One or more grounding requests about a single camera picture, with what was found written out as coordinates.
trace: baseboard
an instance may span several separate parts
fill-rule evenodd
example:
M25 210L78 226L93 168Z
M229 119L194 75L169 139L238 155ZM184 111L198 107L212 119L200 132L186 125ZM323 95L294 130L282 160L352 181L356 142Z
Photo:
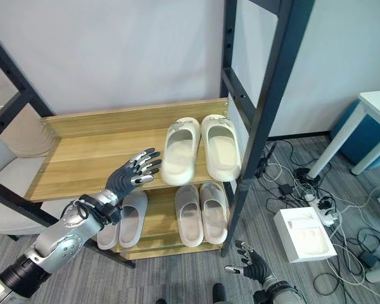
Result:
M311 133L299 133L281 136L269 136L267 141L280 141L281 139L292 139L292 138L302 138L302 137L313 137L313 136L329 136L331 131L322 132L311 132Z

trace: shoe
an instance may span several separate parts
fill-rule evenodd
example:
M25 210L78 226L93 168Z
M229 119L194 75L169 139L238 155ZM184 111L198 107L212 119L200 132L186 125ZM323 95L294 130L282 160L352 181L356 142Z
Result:
M216 181L229 182L241 172L238 139L234 124L222 115L208 115L201 123L207 171Z
M227 205L222 188L207 182L200 186L204 237L210 244L222 244L227 238Z
M102 231L97 233L97 246L101 250L107 250L117 245L118 232L120 230L120 223L117 225L107 225Z
M164 182L181 186L191 181L199 143L200 124L195 118L180 118L169 127L160 172Z
M120 222L120 245L124 248L138 243L144 227L148 197L144 191L132 192L122 201Z
M215 283L213 286L213 303L225 301L227 301L227 295L224 286L221 283Z
M175 195L175 209L180 239L187 247L196 247L204 238L200 199L193 185L180 187Z

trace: metal rack post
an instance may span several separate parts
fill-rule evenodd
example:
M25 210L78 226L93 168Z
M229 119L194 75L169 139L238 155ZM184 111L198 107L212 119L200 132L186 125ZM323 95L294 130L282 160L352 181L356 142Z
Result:
M229 92L246 130L249 132L249 139L243 159L241 175L237 180L235 195L230 202L231 215L227 239L221 251L222 257L228 253L239 216L254 179L259 159L263 153L291 70L293 69L315 0L250 1L275 14L278 20L258 105L255 108L242 83L231 68L231 64L228 64L225 60L226 58L232 58L234 38L233 36L226 35L226 32L229 29L233 32L235 29L235 18L231 15L233 12L228 12L228 9L233 8L234 5L236 6L236 0L225 1L221 97L226 97L227 92Z

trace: power strip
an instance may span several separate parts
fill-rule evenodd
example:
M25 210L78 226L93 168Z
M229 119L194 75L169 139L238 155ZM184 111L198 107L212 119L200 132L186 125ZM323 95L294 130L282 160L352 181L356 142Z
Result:
M310 204L311 207L315 209L315 212L317 212L317 215L319 219L321 220L322 225L324 226L331 226L334 223L335 218L330 214L325 214L326 210L321 210L318 208L319 200L312 194L306 194L305 200Z

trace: black shoe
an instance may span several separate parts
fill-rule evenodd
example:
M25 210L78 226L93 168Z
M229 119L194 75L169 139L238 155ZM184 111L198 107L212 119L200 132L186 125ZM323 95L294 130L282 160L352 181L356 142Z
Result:
M227 300L227 296L225 294L225 288L221 283L216 283L213 286L213 303L216 302L224 302Z

